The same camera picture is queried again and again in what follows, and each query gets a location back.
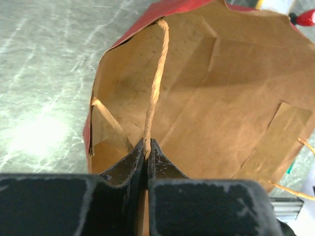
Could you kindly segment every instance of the green object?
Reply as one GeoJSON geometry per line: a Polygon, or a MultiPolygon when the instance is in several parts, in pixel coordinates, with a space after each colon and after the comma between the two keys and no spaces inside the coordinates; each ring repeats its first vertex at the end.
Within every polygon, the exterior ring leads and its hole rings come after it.
{"type": "Polygon", "coordinates": [[[291,166],[289,167],[289,169],[286,171],[287,174],[291,173],[292,167],[294,165],[294,161],[292,162],[291,166]]]}

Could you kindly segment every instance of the white streak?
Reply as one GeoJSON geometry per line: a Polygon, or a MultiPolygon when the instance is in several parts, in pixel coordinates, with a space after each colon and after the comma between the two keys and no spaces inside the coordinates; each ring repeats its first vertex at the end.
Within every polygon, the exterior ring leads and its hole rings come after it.
{"type": "MultiPolygon", "coordinates": [[[[94,5],[93,7],[97,7],[97,8],[112,8],[112,9],[116,9],[116,8],[114,8],[114,7],[112,7],[112,6],[98,6],[98,5],[94,5]]],[[[131,10],[131,9],[128,9],[128,8],[124,8],[124,7],[122,7],[122,8],[120,8],[121,10],[125,10],[125,11],[131,11],[131,12],[133,12],[133,13],[135,13],[135,14],[139,14],[139,12],[137,11],[137,10],[131,10]]]]}
{"type": "Polygon", "coordinates": [[[0,162],[0,170],[8,163],[10,159],[12,159],[12,155],[11,155],[11,151],[9,150],[7,155],[5,155],[0,162]]]}
{"type": "Polygon", "coordinates": [[[69,21],[69,17],[70,17],[70,14],[71,14],[71,0],[69,0],[69,8],[67,10],[67,13],[66,13],[66,17],[65,17],[65,27],[64,27],[64,37],[67,38],[68,37],[68,29],[69,29],[69,26],[70,26],[70,21],[69,21]]]}
{"type": "Polygon", "coordinates": [[[83,53],[83,54],[81,54],[81,55],[79,55],[79,56],[77,57],[77,62],[76,62],[76,64],[73,66],[73,68],[70,70],[70,72],[72,73],[72,72],[74,72],[79,66],[82,66],[83,63],[84,63],[84,61],[85,61],[85,53],[83,53]]]}
{"type": "Polygon", "coordinates": [[[111,23],[113,23],[117,16],[119,15],[119,13],[122,11],[123,8],[125,8],[126,6],[130,5],[130,3],[132,2],[132,0],[124,0],[120,6],[119,6],[119,9],[115,12],[114,16],[110,19],[109,22],[107,22],[105,25],[99,25],[98,27],[96,27],[91,33],[90,35],[88,36],[88,38],[85,40],[85,43],[84,45],[87,45],[91,40],[92,38],[94,37],[94,35],[101,29],[101,28],[104,28],[104,27],[107,27],[109,26],[111,23]]]}
{"type": "Polygon", "coordinates": [[[39,119],[42,119],[42,118],[45,116],[45,114],[51,112],[51,110],[52,110],[53,107],[56,105],[56,102],[57,102],[57,100],[60,98],[60,96],[61,96],[61,94],[57,95],[57,96],[55,97],[55,99],[54,99],[52,102],[50,102],[50,103],[44,105],[44,106],[41,108],[41,113],[40,113],[39,119]]]}
{"type": "Polygon", "coordinates": [[[23,18],[19,22],[19,24],[18,24],[17,28],[15,29],[15,31],[10,35],[10,37],[6,40],[6,42],[1,46],[1,48],[0,48],[0,55],[3,54],[6,51],[6,49],[11,45],[11,42],[12,42],[13,38],[15,37],[17,32],[19,30],[21,30],[21,28],[23,27],[23,25],[25,24],[26,21],[27,21],[27,18],[23,18]]]}
{"type": "Polygon", "coordinates": [[[10,85],[9,85],[9,90],[12,88],[12,86],[13,86],[14,84],[16,84],[16,83],[19,81],[21,75],[23,75],[27,64],[29,63],[29,61],[30,61],[30,60],[34,57],[34,55],[35,55],[35,50],[36,50],[36,46],[34,46],[34,48],[33,48],[32,51],[30,52],[30,54],[28,55],[27,59],[25,60],[24,64],[23,64],[22,67],[20,68],[20,70],[19,70],[18,73],[16,73],[16,75],[14,76],[13,81],[12,81],[12,82],[10,83],[10,85]]]}

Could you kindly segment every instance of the paper rope handle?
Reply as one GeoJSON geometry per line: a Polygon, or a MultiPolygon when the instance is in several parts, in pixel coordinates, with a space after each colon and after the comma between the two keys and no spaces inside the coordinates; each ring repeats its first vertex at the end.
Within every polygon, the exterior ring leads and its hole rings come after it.
{"type": "MultiPolygon", "coordinates": [[[[165,20],[159,19],[157,24],[163,29],[164,31],[164,39],[163,39],[163,46],[161,56],[158,60],[157,64],[157,71],[153,79],[152,89],[151,89],[151,97],[150,97],[150,104],[146,114],[145,126],[144,126],[144,138],[143,138],[143,145],[144,145],[144,154],[145,157],[148,158],[151,152],[151,128],[152,122],[154,117],[154,112],[156,109],[156,104],[158,102],[159,96],[159,89],[161,85],[162,75],[164,71],[164,65],[166,60],[166,55],[168,51],[168,42],[169,42],[169,30],[168,24],[165,20]]],[[[111,125],[111,127],[116,130],[118,135],[124,142],[124,145],[128,152],[133,149],[133,146],[128,138],[126,131],[121,127],[121,125],[117,122],[117,120],[112,116],[109,110],[99,101],[97,98],[93,98],[91,101],[91,106],[96,106],[102,116],[107,120],[107,122],[111,125]]]]}
{"type": "Polygon", "coordinates": [[[109,110],[99,101],[97,98],[93,98],[91,101],[91,106],[96,106],[101,115],[106,119],[106,121],[109,123],[109,125],[116,130],[117,134],[122,139],[125,148],[128,152],[131,152],[133,149],[133,146],[128,138],[127,133],[125,130],[121,127],[121,125],[118,123],[118,121],[113,117],[113,115],[109,112],[109,110]]]}
{"type": "Polygon", "coordinates": [[[164,39],[163,39],[161,57],[158,60],[156,75],[154,76],[153,83],[152,83],[150,104],[147,110],[146,122],[144,125],[143,144],[144,144],[144,155],[146,158],[149,157],[150,152],[151,152],[151,128],[152,128],[154,112],[156,109],[156,104],[158,102],[159,88],[161,85],[166,55],[168,51],[168,42],[169,42],[169,32],[168,32],[167,22],[165,20],[159,19],[157,21],[157,24],[164,31],[164,39]]]}
{"type": "MultiPolygon", "coordinates": [[[[315,155],[315,149],[306,140],[298,137],[298,141],[300,143],[302,143],[303,145],[307,146],[312,151],[312,153],[315,155]]],[[[271,180],[269,180],[268,183],[271,184],[272,186],[276,187],[276,188],[282,189],[282,190],[284,190],[284,191],[286,191],[288,193],[291,193],[291,194],[293,194],[293,195],[295,195],[297,197],[306,198],[306,199],[315,201],[315,197],[310,196],[308,194],[305,194],[305,193],[302,193],[302,192],[298,192],[298,191],[292,190],[290,188],[284,187],[284,186],[282,186],[282,185],[280,185],[278,183],[275,183],[275,182],[273,182],[271,180]]]]}

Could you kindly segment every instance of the twisted paper handle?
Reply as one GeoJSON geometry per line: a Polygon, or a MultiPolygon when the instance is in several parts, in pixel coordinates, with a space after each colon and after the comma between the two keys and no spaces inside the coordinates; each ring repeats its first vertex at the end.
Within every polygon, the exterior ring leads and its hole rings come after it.
{"type": "MultiPolygon", "coordinates": [[[[306,140],[304,140],[304,139],[299,137],[298,141],[300,143],[304,144],[305,146],[307,146],[312,151],[312,153],[315,155],[315,149],[306,140]]],[[[274,187],[282,189],[282,190],[284,190],[284,191],[286,191],[288,193],[291,193],[291,194],[293,194],[293,195],[295,195],[297,197],[306,198],[306,199],[315,201],[315,197],[310,196],[308,194],[305,194],[305,193],[302,193],[302,192],[298,192],[298,191],[292,190],[290,188],[284,187],[284,186],[282,186],[282,185],[280,185],[278,183],[275,183],[275,182],[273,182],[271,180],[269,180],[268,183],[271,184],[274,187]]]]}
{"type": "MultiPolygon", "coordinates": [[[[166,60],[166,55],[168,51],[168,42],[169,42],[169,32],[168,32],[168,24],[165,20],[159,19],[157,24],[164,30],[164,39],[163,39],[163,46],[162,46],[162,53],[160,59],[158,60],[157,64],[157,71],[153,79],[152,83],[152,90],[151,90],[151,97],[150,97],[150,104],[147,110],[145,126],[144,126],[144,138],[143,138],[143,145],[144,145],[144,154],[145,157],[148,158],[151,152],[151,128],[152,122],[154,117],[154,112],[156,109],[156,104],[158,102],[159,96],[159,88],[161,85],[162,75],[164,71],[164,65],[166,60]]],[[[122,141],[124,142],[125,148],[130,152],[133,149],[133,146],[128,138],[127,133],[125,130],[120,126],[117,120],[112,116],[109,110],[99,101],[97,98],[93,98],[91,101],[92,106],[96,106],[102,116],[107,120],[107,122],[111,125],[113,129],[121,137],[122,141]]]]}

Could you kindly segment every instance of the red object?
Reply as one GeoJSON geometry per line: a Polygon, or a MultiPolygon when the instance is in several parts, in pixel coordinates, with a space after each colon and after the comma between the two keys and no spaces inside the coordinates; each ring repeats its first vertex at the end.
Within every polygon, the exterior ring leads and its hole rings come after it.
{"type": "Polygon", "coordinates": [[[304,12],[296,18],[296,24],[300,26],[314,26],[315,25],[315,9],[304,12]]]}
{"type": "MultiPolygon", "coordinates": [[[[174,13],[182,13],[192,11],[198,7],[206,5],[214,0],[160,0],[160,2],[153,3],[147,11],[136,21],[136,23],[110,48],[115,48],[122,42],[126,41],[138,31],[142,30],[145,26],[156,21],[157,19],[168,16],[174,13]]],[[[235,11],[252,11],[255,10],[249,7],[236,6],[227,4],[231,10],[235,11]]],[[[86,148],[87,157],[89,155],[89,148],[91,142],[91,107],[89,115],[84,126],[83,137],[86,148]]]]}

